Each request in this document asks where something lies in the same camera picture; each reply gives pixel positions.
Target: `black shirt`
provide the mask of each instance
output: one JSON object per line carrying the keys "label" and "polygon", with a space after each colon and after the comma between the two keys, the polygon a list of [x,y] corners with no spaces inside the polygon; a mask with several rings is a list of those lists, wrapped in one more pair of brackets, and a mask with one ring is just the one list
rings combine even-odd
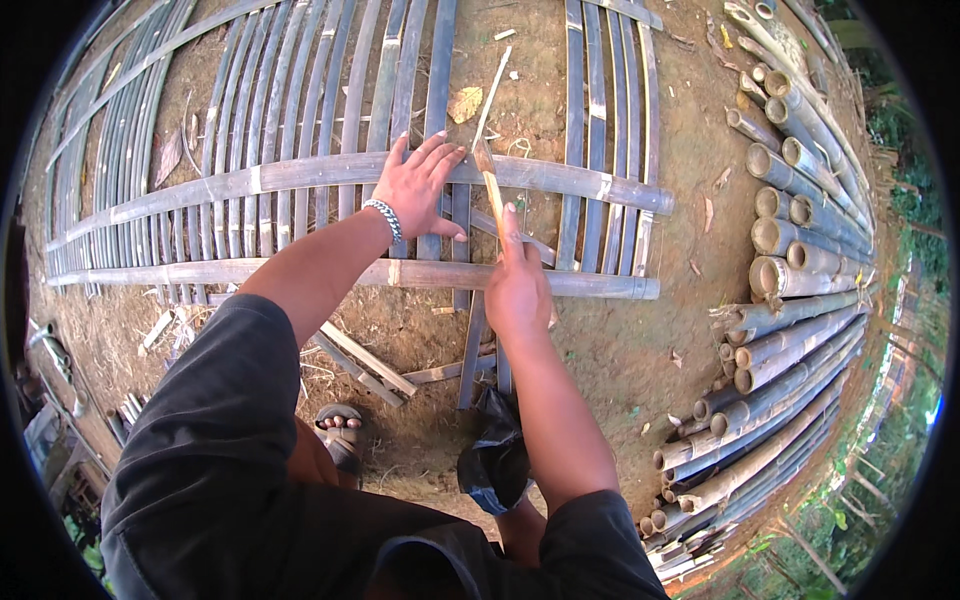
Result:
{"label": "black shirt", "polygon": [[118,597],[359,598],[399,565],[476,600],[666,598],[614,492],[557,510],[529,569],[455,516],[289,482],[299,386],[286,314],[258,296],[224,302],[144,406],[108,486],[101,548]]}

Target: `sandal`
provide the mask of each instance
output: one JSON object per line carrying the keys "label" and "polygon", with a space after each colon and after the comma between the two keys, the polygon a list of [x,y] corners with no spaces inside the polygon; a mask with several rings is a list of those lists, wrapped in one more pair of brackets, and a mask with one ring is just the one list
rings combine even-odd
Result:
{"label": "sandal", "polygon": [[[329,427],[324,423],[327,419],[336,419],[337,417],[342,419],[341,422],[344,425],[351,420],[361,421],[361,424],[357,427]],[[314,419],[314,432],[326,446],[330,457],[333,459],[333,465],[338,470],[356,477],[357,487],[362,490],[363,478],[360,470],[366,436],[364,435],[360,413],[346,404],[327,404],[320,409]]]}

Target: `silver bracelet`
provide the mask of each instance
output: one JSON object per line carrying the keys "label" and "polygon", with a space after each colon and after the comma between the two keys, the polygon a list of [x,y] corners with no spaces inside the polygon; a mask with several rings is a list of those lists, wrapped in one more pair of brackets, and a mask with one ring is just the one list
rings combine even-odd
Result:
{"label": "silver bracelet", "polygon": [[400,229],[400,221],[396,218],[396,213],[394,210],[390,208],[387,203],[374,198],[365,200],[363,204],[361,204],[360,209],[363,210],[367,206],[376,208],[378,211],[380,211],[380,214],[387,219],[387,224],[390,226],[390,231],[394,233],[394,245],[399,244],[403,240],[403,231]]}

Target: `left hand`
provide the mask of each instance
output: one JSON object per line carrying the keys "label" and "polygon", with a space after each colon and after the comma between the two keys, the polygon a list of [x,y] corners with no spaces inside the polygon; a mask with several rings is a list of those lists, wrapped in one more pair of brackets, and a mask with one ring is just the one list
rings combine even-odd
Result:
{"label": "left hand", "polygon": [[437,214],[437,200],[450,171],[464,159],[467,149],[444,144],[446,132],[438,132],[403,162],[408,136],[404,132],[391,148],[372,198],[394,210],[405,240],[438,233],[466,242],[467,233],[462,227]]}

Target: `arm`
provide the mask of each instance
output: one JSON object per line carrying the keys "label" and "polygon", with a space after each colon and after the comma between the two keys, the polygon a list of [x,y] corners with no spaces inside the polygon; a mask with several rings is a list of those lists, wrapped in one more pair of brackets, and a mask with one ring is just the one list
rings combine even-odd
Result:
{"label": "arm", "polygon": [[[444,144],[446,132],[423,142],[406,162],[405,132],[394,144],[372,196],[396,213],[404,239],[425,233],[467,241],[463,228],[440,218],[436,204],[447,176],[467,151]],[[297,240],[247,279],[237,294],[256,294],[278,305],[299,347],[320,329],[374,260],[393,243],[387,220],[365,208]]]}
{"label": "arm", "polygon": [[506,239],[487,287],[487,319],[514,369],[523,439],[553,514],[579,496],[620,488],[610,446],[550,340],[550,284],[540,252],[521,241],[516,207],[505,208]]}

